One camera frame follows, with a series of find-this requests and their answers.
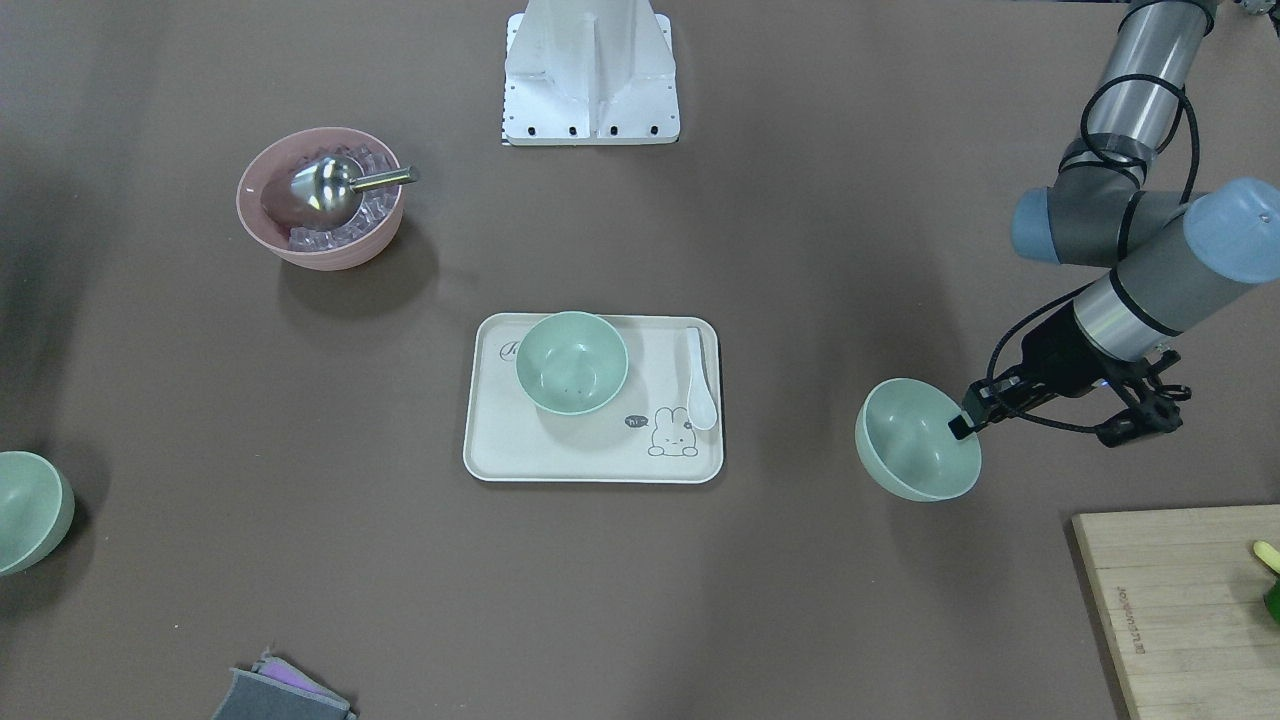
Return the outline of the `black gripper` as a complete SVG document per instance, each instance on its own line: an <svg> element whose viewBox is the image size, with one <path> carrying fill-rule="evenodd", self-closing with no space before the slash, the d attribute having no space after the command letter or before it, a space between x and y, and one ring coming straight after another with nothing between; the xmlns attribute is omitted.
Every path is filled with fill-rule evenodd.
<svg viewBox="0 0 1280 720"><path fill-rule="evenodd" d="M948 421L955 439L965 439L987 425L1029 413L1053 398L1079 398L1096 386L1107 387L1124 409L1094 430L1108 448L1183 427L1179 402L1192 397L1181 384L1165 384L1158 374L1178 360L1167 351L1157 363L1144 357L1120 360L1097 347L1074 316L1051 316L1020 342L1018 372L969 386L960 411Z"/></svg>

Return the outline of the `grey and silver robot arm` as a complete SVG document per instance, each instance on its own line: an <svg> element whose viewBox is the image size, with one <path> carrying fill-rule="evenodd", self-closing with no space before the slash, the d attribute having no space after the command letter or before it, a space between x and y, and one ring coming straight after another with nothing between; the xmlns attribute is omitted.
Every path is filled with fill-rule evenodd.
<svg viewBox="0 0 1280 720"><path fill-rule="evenodd" d="M988 366L969 387L955 438L1033 421L1038 406L1101 386L1123 407L1082 434L1117 447L1171 433L1190 391L1162 379L1179 359L1169 343L1277 279L1277 190L1249 177L1194 190L1201 133L1187 77L1216 14L1213 1L1126 10L1056 181L1027 191L1011 222L1019 255L1103 274L1014 327L1019 363Z"/></svg>

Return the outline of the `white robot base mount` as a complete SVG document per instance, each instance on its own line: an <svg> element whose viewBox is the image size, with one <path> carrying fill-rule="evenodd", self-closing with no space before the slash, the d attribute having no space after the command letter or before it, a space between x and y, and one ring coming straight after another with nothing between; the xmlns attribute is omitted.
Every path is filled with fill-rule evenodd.
<svg viewBox="0 0 1280 720"><path fill-rule="evenodd" d="M530 1L506 24L503 143L675 143L672 24L649 1Z"/></svg>

